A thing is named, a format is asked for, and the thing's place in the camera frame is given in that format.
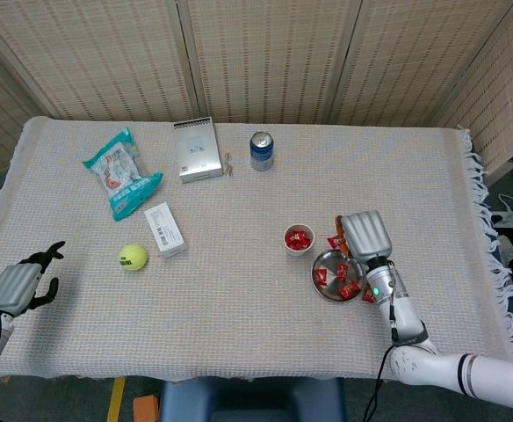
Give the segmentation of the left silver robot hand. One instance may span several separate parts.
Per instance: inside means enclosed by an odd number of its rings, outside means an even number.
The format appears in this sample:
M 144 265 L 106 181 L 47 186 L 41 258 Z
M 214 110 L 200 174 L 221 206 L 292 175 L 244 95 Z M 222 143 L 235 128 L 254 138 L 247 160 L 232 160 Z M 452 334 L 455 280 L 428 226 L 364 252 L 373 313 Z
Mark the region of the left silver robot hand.
M 63 259 L 59 252 L 65 241 L 52 244 L 46 251 L 39 251 L 16 265 L 7 266 L 0 274 L 0 313 L 19 317 L 29 309 L 51 303 L 58 293 L 59 279 L 51 279 L 45 295 L 37 296 L 42 276 L 54 259 Z

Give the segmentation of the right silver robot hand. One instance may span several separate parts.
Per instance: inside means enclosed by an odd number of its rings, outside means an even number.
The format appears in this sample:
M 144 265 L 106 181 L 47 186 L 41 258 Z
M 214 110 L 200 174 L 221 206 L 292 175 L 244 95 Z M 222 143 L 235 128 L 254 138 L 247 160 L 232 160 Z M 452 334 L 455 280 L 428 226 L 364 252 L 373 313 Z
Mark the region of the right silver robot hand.
M 341 217 L 343 235 L 352 257 L 366 265 L 375 258 L 389 258 L 392 243 L 378 211 L 362 211 Z

